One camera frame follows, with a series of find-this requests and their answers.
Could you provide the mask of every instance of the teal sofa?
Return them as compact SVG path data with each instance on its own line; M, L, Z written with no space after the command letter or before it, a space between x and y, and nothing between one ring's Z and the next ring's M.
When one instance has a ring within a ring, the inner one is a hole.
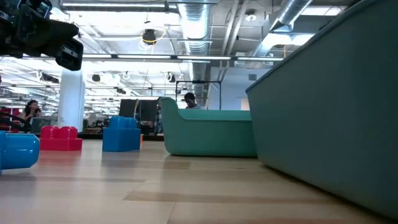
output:
M398 0L362 0L247 89L257 155L398 220Z
M168 97L160 103L170 154L256 157L249 111L180 110Z

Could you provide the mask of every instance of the black camera rig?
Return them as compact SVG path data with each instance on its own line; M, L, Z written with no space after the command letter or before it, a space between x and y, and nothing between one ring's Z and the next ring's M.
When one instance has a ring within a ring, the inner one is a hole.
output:
M49 0L0 0L0 55L54 57L57 64L80 70L83 45L73 37L79 28L51 20Z

